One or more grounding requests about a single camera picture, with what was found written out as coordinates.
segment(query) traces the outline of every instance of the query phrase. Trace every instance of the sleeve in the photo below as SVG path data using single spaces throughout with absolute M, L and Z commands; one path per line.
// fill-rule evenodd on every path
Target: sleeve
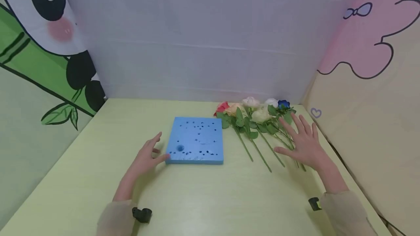
M 130 236 L 135 222 L 134 207 L 131 200 L 109 203 L 99 218 L 96 236 Z
M 320 204 L 337 236 L 378 236 L 354 192 L 324 193 Z

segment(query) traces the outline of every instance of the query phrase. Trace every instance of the light green table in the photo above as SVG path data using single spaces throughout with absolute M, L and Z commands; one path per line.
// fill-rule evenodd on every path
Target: light green table
M 110 99 L 0 232 L 0 236 L 92 236 L 105 205 L 143 143 L 174 117 L 212 117 L 216 103 Z M 302 106 L 295 106 L 310 123 Z M 272 145 L 279 145 L 269 139 Z M 324 211 L 308 199 L 320 197 L 318 175 L 297 169 L 281 156 L 283 168 L 264 143 L 251 143 L 251 162 L 232 129 L 223 131 L 224 165 L 160 165 L 141 178 L 136 198 L 153 211 L 150 224 L 135 227 L 141 236 L 334 235 Z M 357 193 L 378 235 L 388 230 L 323 136 L 321 145 Z

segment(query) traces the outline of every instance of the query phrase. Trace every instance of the flower bouquet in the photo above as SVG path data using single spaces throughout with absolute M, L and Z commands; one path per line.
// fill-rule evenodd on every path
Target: flower bouquet
M 222 106 L 226 107 L 223 113 L 220 112 L 220 110 L 222 110 Z M 252 143 L 252 145 L 254 145 L 254 148 L 257 150 L 258 154 L 260 155 L 264 164 L 267 166 L 268 170 L 272 172 L 270 166 L 267 164 L 267 161 L 265 161 L 262 153 L 260 152 L 259 148 L 254 142 L 254 139 L 258 137 L 258 132 L 252 131 L 251 126 L 253 124 L 251 123 L 251 120 L 249 119 L 249 117 L 246 116 L 245 113 L 246 111 L 241 104 L 233 103 L 231 106 L 229 106 L 227 102 L 224 102 L 219 104 L 218 109 L 216 110 L 216 117 L 222 120 L 222 128 L 229 128 L 229 126 L 232 126 L 239 139 L 241 140 L 242 145 L 246 150 L 246 153 L 248 153 L 249 158 L 251 159 L 251 161 L 254 161 L 241 137 L 241 134 L 245 134 L 245 136 Z
M 223 129 L 232 126 L 244 146 L 246 153 L 253 162 L 254 160 L 241 137 L 241 134 L 244 134 L 254 145 L 268 170 L 272 172 L 259 148 L 255 144 L 254 139 L 261 136 L 280 164 L 285 167 L 285 164 L 273 150 L 273 147 L 264 134 L 270 134 L 275 139 L 282 142 L 289 150 L 294 150 L 295 145 L 293 139 L 279 122 L 279 118 L 282 117 L 287 123 L 292 123 L 291 112 L 296 111 L 293 107 L 290 107 L 290 103 L 286 100 L 278 101 L 270 98 L 264 104 L 260 104 L 260 102 L 253 97 L 248 97 L 243 99 L 241 104 L 233 103 L 229 105 L 227 102 L 220 103 L 214 115 L 222 120 Z
M 290 107 L 290 103 L 287 100 L 275 100 L 275 99 L 268 99 L 265 104 L 267 104 L 268 113 L 273 116 L 271 120 L 268 120 L 265 124 L 266 130 L 270 133 L 273 137 L 278 139 L 282 142 L 289 150 L 295 150 L 295 143 L 291 138 L 290 134 L 285 130 L 282 124 L 279 121 L 279 118 L 282 117 L 285 122 L 291 125 L 293 119 L 290 115 L 291 112 L 296 113 L 296 110 L 293 107 Z M 306 168 L 303 164 L 296 161 L 296 165 L 299 168 L 299 165 L 302 167 L 304 171 Z

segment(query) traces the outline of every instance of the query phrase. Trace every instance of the white backdrop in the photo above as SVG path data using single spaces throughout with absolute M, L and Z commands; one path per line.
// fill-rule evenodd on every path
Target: white backdrop
M 110 98 L 299 103 L 347 0 L 69 0 Z

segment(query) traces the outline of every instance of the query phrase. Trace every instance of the red rose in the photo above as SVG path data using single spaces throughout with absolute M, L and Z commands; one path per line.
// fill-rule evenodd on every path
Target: red rose
M 225 111 L 225 110 L 229 107 L 229 105 L 228 105 L 227 103 L 228 103 L 227 101 L 222 102 L 222 103 L 219 103 L 219 104 L 217 105 L 216 112 L 214 113 L 214 115 L 213 115 L 213 116 L 216 116 L 216 113 L 217 113 L 217 112 L 224 112 L 224 111 Z

